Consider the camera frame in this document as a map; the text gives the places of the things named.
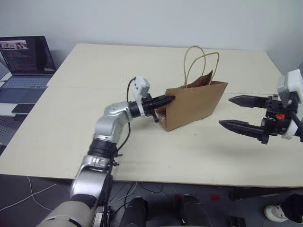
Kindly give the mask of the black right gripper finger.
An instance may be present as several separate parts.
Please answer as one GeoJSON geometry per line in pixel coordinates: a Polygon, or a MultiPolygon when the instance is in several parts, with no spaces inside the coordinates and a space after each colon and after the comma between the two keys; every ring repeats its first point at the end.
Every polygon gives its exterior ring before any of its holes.
{"type": "Polygon", "coordinates": [[[260,96],[249,96],[249,95],[240,95],[229,98],[229,102],[232,102],[241,107],[248,108],[266,108],[267,107],[267,97],[260,96]]]}
{"type": "Polygon", "coordinates": [[[259,139],[263,134],[263,128],[250,125],[248,122],[238,120],[219,120],[218,123],[224,128],[244,136],[259,139]]]}

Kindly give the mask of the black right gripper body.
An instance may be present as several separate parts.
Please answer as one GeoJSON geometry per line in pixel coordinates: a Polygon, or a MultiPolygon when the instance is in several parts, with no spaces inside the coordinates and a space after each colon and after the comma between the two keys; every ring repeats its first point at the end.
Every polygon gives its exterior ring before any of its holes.
{"type": "Polygon", "coordinates": [[[296,135],[296,123],[293,120],[296,114],[296,94],[290,95],[286,106],[283,106],[277,95],[261,97],[260,108],[266,109],[265,118],[261,121],[262,144],[268,143],[269,136],[281,135],[285,139],[290,139],[296,135]]]}

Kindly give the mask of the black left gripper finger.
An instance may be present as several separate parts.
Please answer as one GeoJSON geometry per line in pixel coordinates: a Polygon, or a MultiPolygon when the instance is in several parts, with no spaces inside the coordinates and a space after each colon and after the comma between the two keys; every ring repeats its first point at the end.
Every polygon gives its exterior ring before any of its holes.
{"type": "Polygon", "coordinates": [[[161,96],[153,98],[153,107],[161,108],[163,106],[170,104],[174,100],[175,100],[175,96],[161,95],[161,96]]]}

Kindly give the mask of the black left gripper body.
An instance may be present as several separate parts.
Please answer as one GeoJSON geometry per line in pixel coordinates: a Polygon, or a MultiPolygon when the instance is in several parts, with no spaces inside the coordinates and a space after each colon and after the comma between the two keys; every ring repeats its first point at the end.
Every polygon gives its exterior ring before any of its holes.
{"type": "Polygon", "coordinates": [[[150,93],[147,93],[145,98],[142,98],[142,107],[144,110],[145,116],[152,116],[155,123],[159,122],[159,119],[155,113],[155,109],[153,107],[153,98],[150,93]]]}

